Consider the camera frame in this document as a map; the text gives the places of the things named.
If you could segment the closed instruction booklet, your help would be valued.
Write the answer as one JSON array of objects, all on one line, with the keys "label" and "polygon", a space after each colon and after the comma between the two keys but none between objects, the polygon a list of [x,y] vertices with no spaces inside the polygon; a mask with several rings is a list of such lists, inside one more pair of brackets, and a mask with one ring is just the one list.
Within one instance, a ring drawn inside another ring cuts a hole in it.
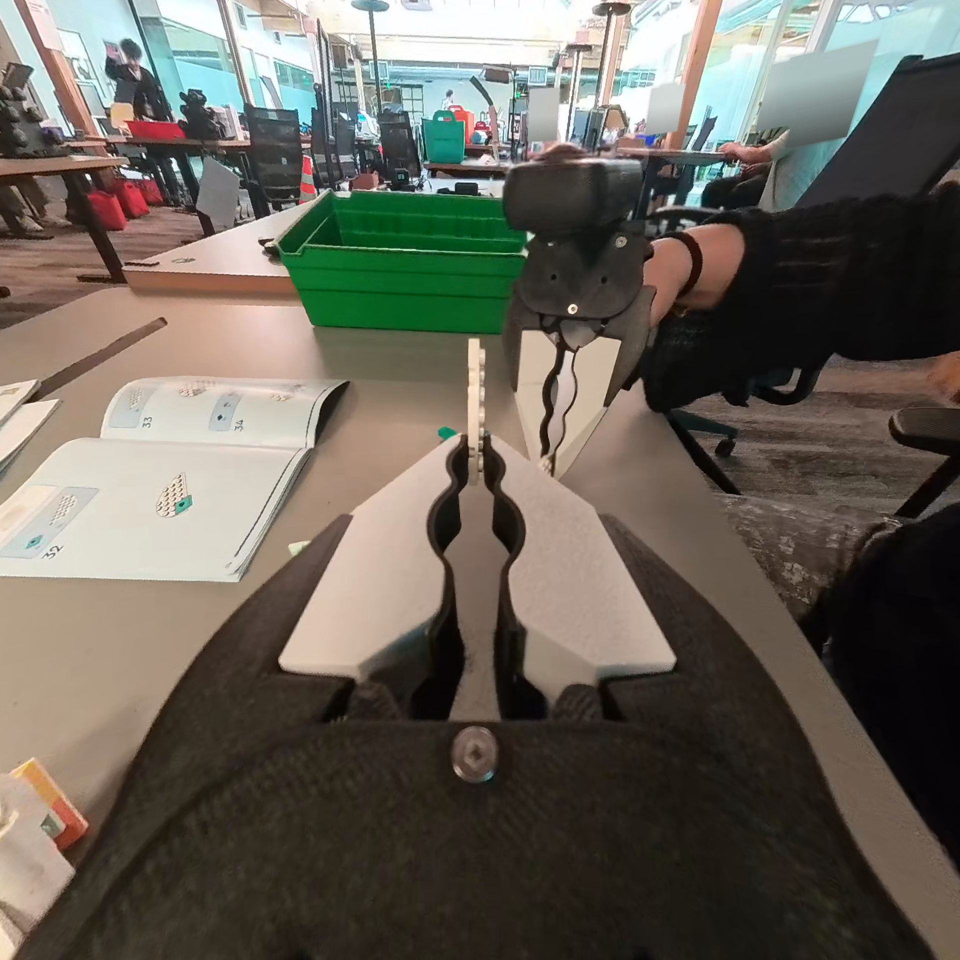
[{"label": "closed instruction booklet", "polygon": [[17,459],[30,440],[61,405],[58,398],[22,404],[1,426],[1,474]]},{"label": "closed instruction booklet", "polygon": [[38,379],[30,379],[8,385],[0,390],[0,424],[3,426],[18,409],[37,392],[41,384]]}]

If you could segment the person's right hand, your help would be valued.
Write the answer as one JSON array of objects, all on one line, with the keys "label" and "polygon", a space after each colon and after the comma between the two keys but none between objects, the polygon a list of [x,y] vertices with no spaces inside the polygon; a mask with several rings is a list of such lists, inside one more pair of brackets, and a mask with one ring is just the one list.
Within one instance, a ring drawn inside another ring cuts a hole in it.
[{"label": "person's right hand", "polygon": [[679,294],[689,281],[690,253],[675,238],[661,238],[652,245],[653,255],[645,262],[643,282],[654,289],[650,325],[654,329],[675,306]]}]

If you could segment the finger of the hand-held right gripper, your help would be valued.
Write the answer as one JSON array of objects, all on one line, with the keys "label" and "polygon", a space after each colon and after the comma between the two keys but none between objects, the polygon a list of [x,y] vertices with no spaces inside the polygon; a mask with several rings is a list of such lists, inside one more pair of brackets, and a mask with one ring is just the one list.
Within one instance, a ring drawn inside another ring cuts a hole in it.
[{"label": "finger of the hand-held right gripper", "polygon": [[558,342],[546,378],[546,474],[559,478],[602,419],[619,352],[620,342],[611,338],[577,349]]},{"label": "finger of the hand-held right gripper", "polygon": [[558,347],[539,329],[521,331],[517,387],[514,392],[527,457],[542,457],[541,427],[546,416],[545,383],[555,374]]}]

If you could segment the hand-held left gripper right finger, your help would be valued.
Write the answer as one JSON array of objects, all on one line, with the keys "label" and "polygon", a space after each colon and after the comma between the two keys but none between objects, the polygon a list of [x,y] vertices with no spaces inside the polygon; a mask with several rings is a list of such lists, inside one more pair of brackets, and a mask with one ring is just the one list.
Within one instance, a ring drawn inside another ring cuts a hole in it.
[{"label": "hand-held left gripper right finger", "polygon": [[571,687],[673,671],[677,655],[594,507],[501,438],[484,440],[484,478],[507,552],[497,700],[556,702]]}]

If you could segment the black robot figure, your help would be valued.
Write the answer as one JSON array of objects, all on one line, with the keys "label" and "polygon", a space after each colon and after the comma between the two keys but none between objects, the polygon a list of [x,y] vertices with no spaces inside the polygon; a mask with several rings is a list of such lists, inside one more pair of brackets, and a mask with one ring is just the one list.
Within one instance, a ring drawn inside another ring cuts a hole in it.
[{"label": "black robot figure", "polygon": [[186,139],[212,142],[228,139],[225,123],[209,106],[205,93],[197,88],[189,88],[179,93],[182,119],[178,126]]},{"label": "black robot figure", "polygon": [[45,117],[27,91],[33,68],[9,62],[1,78],[1,157],[5,160],[54,159],[68,155],[66,139],[45,126]]}]

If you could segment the red fabric bags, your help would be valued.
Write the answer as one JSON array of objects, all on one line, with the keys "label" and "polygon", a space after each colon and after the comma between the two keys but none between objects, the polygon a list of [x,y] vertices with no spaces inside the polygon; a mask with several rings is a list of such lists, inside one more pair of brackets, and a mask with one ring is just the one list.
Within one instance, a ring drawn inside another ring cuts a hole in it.
[{"label": "red fabric bags", "polygon": [[160,187],[150,177],[118,176],[107,189],[90,189],[87,198],[99,224],[108,232],[122,232],[128,222],[143,219],[152,208],[165,205]]}]

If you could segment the green tote bag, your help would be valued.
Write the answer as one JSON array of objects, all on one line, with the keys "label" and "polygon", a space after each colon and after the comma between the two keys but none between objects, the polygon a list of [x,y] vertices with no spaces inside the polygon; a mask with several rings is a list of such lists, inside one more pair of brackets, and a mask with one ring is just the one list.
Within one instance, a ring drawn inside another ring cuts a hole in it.
[{"label": "green tote bag", "polygon": [[424,116],[421,130],[426,162],[461,164],[466,156],[466,122],[453,110],[442,109]]}]

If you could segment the wooden desk black legs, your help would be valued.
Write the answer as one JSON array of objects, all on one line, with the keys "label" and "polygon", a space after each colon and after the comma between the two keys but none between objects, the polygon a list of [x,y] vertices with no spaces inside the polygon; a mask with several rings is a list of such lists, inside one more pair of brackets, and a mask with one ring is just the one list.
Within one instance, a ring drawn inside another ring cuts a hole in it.
[{"label": "wooden desk black legs", "polygon": [[107,233],[97,218],[88,194],[82,185],[85,174],[111,169],[123,169],[129,166],[126,157],[64,155],[42,158],[3,158],[1,160],[1,184],[8,184],[26,177],[59,176],[66,188],[68,197],[78,211],[80,223],[89,235],[102,259],[106,274],[79,274],[79,282],[127,284],[124,266]]}]

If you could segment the light blue instruction booklet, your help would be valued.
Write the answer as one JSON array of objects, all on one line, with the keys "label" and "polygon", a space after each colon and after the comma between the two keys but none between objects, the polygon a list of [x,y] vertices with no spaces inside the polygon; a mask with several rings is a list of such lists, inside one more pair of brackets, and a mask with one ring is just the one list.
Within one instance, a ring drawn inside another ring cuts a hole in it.
[{"label": "light blue instruction booklet", "polygon": [[127,383],[2,502],[2,578],[238,582],[349,384]]}]

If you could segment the wooden-edged neighbouring table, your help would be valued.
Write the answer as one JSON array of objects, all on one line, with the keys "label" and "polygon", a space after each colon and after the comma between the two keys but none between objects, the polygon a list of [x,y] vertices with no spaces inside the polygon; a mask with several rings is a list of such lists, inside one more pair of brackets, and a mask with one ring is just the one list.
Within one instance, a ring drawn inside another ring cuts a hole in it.
[{"label": "wooden-edged neighbouring table", "polygon": [[289,272],[262,251],[260,241],[284,234],[329,196],[323,191],[310,203],[126,265],[126,283],[133,292],[152,296],[293,298],[296,289]]}]

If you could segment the white half-round lego plate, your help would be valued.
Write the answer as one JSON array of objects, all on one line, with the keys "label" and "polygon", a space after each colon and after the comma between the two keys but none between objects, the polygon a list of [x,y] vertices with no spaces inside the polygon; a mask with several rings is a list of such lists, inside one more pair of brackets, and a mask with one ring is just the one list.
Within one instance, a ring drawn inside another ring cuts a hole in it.
[{"label": "white half-round lego plate", "polygon": [[466,345],[466,466],[467,483],[476,486],[485,476],[486,350],[478,338]]}]

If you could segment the colourful lego box corner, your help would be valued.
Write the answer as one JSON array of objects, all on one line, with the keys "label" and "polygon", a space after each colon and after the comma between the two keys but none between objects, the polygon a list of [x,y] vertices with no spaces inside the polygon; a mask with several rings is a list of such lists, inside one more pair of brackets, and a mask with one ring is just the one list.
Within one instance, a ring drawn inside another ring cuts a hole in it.
[{"label": "colourful lego box corner", "polygon": [[67,853],[90,824],[30,758],[1,775],[2,946],[19,947],[75,875]]}]

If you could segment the person's right forearm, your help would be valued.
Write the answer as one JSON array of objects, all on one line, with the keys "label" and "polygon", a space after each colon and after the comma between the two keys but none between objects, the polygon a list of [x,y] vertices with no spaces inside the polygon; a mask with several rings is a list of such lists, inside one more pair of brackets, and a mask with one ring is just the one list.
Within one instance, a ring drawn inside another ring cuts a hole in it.
[{"label": "person's right forearm", "polygon": [[688,282],[639,361],[666,413],[779,369],[837,355],[898,362],[958,353],[959,190],[721,213],[669,234]]}]

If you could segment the green plastic bin stack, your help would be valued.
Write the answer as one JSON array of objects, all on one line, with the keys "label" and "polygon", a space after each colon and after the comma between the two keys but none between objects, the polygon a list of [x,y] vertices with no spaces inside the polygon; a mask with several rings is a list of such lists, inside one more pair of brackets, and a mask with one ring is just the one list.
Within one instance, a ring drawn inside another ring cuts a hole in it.
[{"label": "green plastic bin stack", "polygon": [[526,256],[501,199],[318,198],[274,244],[319,328],[498,335]]}]

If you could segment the dark high-back office chair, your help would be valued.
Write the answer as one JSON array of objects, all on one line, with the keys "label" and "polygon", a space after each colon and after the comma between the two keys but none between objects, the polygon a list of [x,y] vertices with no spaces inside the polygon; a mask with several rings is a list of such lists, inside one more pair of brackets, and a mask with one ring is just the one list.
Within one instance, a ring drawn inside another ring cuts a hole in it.
[{"label": "dark high-back office chair", "polygon": [[930,193],[958,168],[959,54],[904,57],[858,124],[796,199],[775,199],[773,170],[760,202],[802,210],[842,199]]}]

